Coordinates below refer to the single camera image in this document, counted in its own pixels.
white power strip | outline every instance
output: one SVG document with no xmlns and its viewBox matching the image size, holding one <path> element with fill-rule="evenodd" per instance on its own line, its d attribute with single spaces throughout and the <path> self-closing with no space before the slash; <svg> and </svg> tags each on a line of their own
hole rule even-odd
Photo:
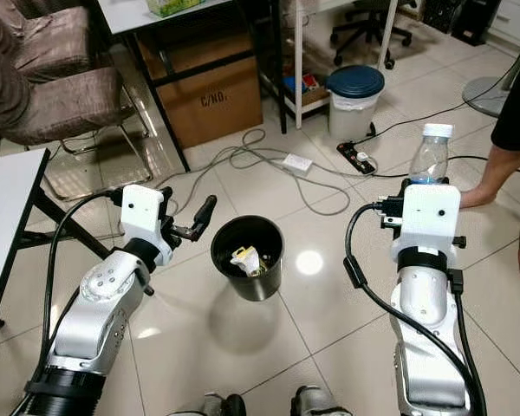
<svg viewBox="0 0 520 416">
<path fill-rule="evenodd" d="M 312 160 L 302 158 L 293 153 L 289 153 L 282 163 L 285 168 L 300 176 L 306 176 L 312 166 Z"/>
</svg>

tiled floor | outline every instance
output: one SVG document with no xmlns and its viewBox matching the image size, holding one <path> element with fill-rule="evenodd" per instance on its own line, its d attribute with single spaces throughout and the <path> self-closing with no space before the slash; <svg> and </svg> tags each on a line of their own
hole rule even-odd
<svg viewBox="0 0 520 416">
<path fill-rule="evenodd" d="M 489 46 L 473 48 L 420 23 L 400 20 L 414 32 L 413 45 L 404 49 L 393 42 L 397 64 L 393 71 L 385 72 L 387 86 L 374 116 L 378 129 L 459 104 L 467 81 L 480 75 L 501 75 L 512 63 L 510 56 Z M 305 28 L 310 41 L 328 48 L 333 21 L 331 15 L 313 16 Z M 370 51 L 361 42 L 346 55 L 346 61 L 373 63 L 376 56 L 377 50 Z M 124 70 L 129 68 L 123 54 L 117 59 Z M 158 128 L 166 154 L 173 155 L 150 97 L 143 94 L 135 75 L 127 74 L 132 91 Z M 306 120 L 302 131 L 289 124 L 289 133 L 283 136 L 273 102 L 264 101 L 263 108 L 262 128 L 267 137 L 257 146 L 277 147 L 329 169 L 352 172 L 334 150 L 325 115 Z M 456 125 L 452 154 L 487 154 L 492 118 L 463 108 L 432 120 Z M 423 123 L 397 127 L 362 145 L 361 150 L 378 160 L 382 172 L 404 172 L 419 144 Z M 186 155 L 193 167 L 202 166 L 223 147 L 239 144 L 241 136 L 236 133 L 188 149 Z M 177 169 L 176 158 L 166 158 L 152 140 L 144 143 L 144 149 L 157 177 Z M 0 142 L 0 155 L 20 150 Z M 51 176 L 68 172 L 85 186 L 130 177 L 134 161 L 130 154 L 120 152 L 99 159 L 86 156 L 76 169 L 66 165 L 65 155 L 59 153 Z M 246 156 L 237 163 L 251 160 Z M 478 182 L 483 168 L 484 162 L 455 160 L 449 176 L 453 184 L 466 190 Z M 169 183 L 180 203 L 196 177 L 191 174 Z M 395 337 L 382 311 L 353 290 L 341 261 L 351 213 L 379 195 L 396 193 L 400 180 L 343 178 L 319 169 L 309 179 L 344 188 L 350 206 L 335 216 L 316 215 L 305 206 L 294 180 L 265 164 L 236 170 L 225 162 L 205 175 L 177 220 L 189 223 L 205 196 L 215 193 L 218 207 L 210 229 L 201 242 L 180 247 L 172 264 L 154 274 L 156 295 L 146 298 L 132 317 L 131 336 L 125 339 L 107 380 L 99 415 L 165 415 L 212 390 L 243 393 L 252 416 L 284 415 L 289 414 L 291 395 L 303 384 L 328 389 L 355 414 L 397 414 L 392 363 Z M 304 196 L 319 211 L 339 211 L 347 202 L 336 190 L 315 185 L 304 186 Z M 230 218 L 245 214 L 271 218 L 285 238 L 283 283 L 266 302 L 239 298 L 210 259 L 214 232 Z M 94 234 L 105 235 L 117 230 L 119 215 L 110 204 L 97 201 L 78 214 L 78 219 Z M 52 226 L 43 220 L 34 212 L 31 226 Z M 354 241 L 358 258 L 374 289 L 388 298 L 396 277 L 388 255 L 391 237 L 380 230 L 375 216 L 362 220 L 358 228 Z M 468 237 L 459 267 L 465 270 L 467 325 L 489 415 L 520 415 L 520 174 L 509 180 L 495 203 L 463 211 L 458 229 Z M 105 241 L 120 243 L 112 237 Z M 1 316 L 8 324 L 0 331 L 0 415 L 9 414 L 20 399 L 35 365 L 46 256 L 45 248 L 21 252 L 3 299 Z M 304 258 L 315 259 L 316 270 L 305 269 Z M 96 262 L 80 244 L 62 244 L 55 316 L 67 293 Z M 27 305 L 24 308 L 19 306 L 22 299 Z"/>
</svg>

white table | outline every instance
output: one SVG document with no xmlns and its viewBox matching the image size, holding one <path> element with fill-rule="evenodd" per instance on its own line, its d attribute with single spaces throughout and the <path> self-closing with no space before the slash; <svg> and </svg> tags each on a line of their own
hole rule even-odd
<svg viewBox="0 0 520 416">
<path fill-rule="evenodd" d="M 10 277 L 11 267 L 20 248 L 49 242 L 49 234 L 31 235 L 24 239 L 25 225 L 34 206 L 57 223 L 65 214 L 51 199 L 44 195 L 40 184 L 49 159 L 47 149 L 11 154 L 0 158 L 0 302 Z M 66 223 L 66 230 L 79 239 L 99 257 L 105 257 L 108 249 L 95 240 L 75 221 Z"/>
<path fill-rule="evenodd" d="M 130 30 L 144 28 L 151 24 L 173 19 L 174 17 L 195 13 L 202 9 L 228 3 L 232 0 L 206 0 L 197 6 L 181 10 L 179 13 L 167 17 L 154 15 L 149 9 L 146 0 L 97 0 L 102 9 L 102 14 L 112 32 L 118 35 Z"/>
<path fill-rule="evenodd" d="M 322 11 L 331 10 L 346 4 L 352 4 L 354 0 L 296 0 L 295 2 L 295 105 L 291 109 L 295 110 L 296 128 L 302 127 L 302 113 L 307 113 L 326 102 L 315 102 L 308 107 L 302 107 L 302 22 L 305 16 Z M 385 64 L 385 55 L 389 47 L 391 29 L 399 0 L 391 0 L 385 31 L 383 33 L 383 44 L 381 45 L 378 69 L 381 71 Z"/>
</svg>

office chair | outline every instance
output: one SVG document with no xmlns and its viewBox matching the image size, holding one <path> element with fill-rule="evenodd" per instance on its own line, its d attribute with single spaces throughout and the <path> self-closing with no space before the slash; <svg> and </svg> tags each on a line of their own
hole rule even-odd
<svg viewBox="0 0 520 416">
<path fill-rule="evenodd" d="M 333 62 L 336 66 L 340 66 L 343 63 L 341 52 L 363 34 L 366 34 L 366 42 L 370 43 L 372 41 L 372 37 L 375 37 L 380 45 L 382 44 L 383 29 L 385 28 L 387 11 L 389 10 L 390 3 L 390 0 L 358 0 L 354 2 L 354 10 L 351 10 L 345 14 L 347 21 L 350 22 L 353 20 L 353 16 L 359 15 L 360 13 L 368 13 L 368 17 L 366 20 L 347 23 L 343 24 L 342 26 L 336 26 L 333 28 L 331 37 L 329 38 L 333 44 L 336 44 L 339 41 L 339 35 L 337 35 L 338 32 L 357 29 L 356 32 L 354 32 L 335 52 L 335 58 Z M 399 0 L 399 6 L 404 6 L 407 4 L 411 7 L 416 7 L 415 0 Z M 393 26 L 392 33 L 405 37 L 402 40 L 403 46 L 408 46 L 413 41 L 413 34 L 408 30 L 396 28 Z M 388 49 L 385 56 L 385 68 L 393 69 L 394 66 L 395 61 L 391 58 L 391 53 Z"/>
</svg>

blue lid trash can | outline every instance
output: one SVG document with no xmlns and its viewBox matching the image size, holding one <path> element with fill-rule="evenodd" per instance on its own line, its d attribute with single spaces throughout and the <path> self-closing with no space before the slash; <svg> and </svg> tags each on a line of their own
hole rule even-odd
<svg viewBox="0 0 520 416">
<path fill-rule="evenodd" d="M 385 86 L 383 74 L 366 65 L 337 69 L 326 81 L 331 93 L 329 133 L 336 142 L 362 140 Z"/>
</svg>

